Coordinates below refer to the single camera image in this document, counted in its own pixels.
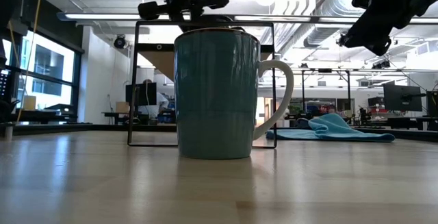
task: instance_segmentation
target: blue cloth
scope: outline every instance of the blue cloth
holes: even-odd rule
[[[325,114],[319,118],[311,119],[309,126],[312,130],[303,129],[278,129],[277,138],[282,140],[336,140],[336,141],[361,141],[361,142],[392,142],[392,134],[369,134],[352,129],[338,114]],[[274,138],[274,132],[269,130],[267,139]]]

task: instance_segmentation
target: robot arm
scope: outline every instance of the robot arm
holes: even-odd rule
[[[356,8],[366,11],[341,35],[339,44],[348,48],[364,46],[376,55],[384,55],[392,28],[406,27],[413,16],[422,16],[436,0],[352,0]]]
[[[171,21],[184,21],[183,13],[189,12],[192,21],[201,18],[204,7],[211,9],[223,8],[229,0],[166,0],[165,5],[157,5],[152,1],[138,6],[138,13],[145,20],[157,19],[160,14],[169,14]],[[181,26],[183,32],[193,28]]]

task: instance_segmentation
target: monitor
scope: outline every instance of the monitor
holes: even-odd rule
[[[131,103],[132,85],[126,86],[125,93],[126,102]],[[157,105],[157,83],[136,84],[136,105]]]
[[[386,110],[417,112],[423,110],[420,87],[384,84],[383,92]]]

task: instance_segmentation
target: white mug handle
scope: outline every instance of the white mug handle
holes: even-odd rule
[[[261,124],[254,130],[254,139],[260,138],[265,132],[267,132],[276,121],[281,118],[281,116],[286,111],[289,106],[290,99],[292,98],[292,92],[294,91],[294,73],[290,67],[279,60],[266,60],[260,63],[259,66],[259,77],[262,77],[263,73],[271,68],[278,68],[284,72],[286,75],[286,91],[283,96],[283,101],[280,104],[279,109],[272,115],[265,123]]]

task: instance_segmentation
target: teal mug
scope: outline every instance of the teal mug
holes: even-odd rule
[[[175,40],[175,97],[180,155],[198,159],[246,158],[283,115],[294,74],[278,60],[260,61],[260,42],[236,29],[195,29]],[[271,68],[287,78],[279,109],[255,128],[259,77]]]

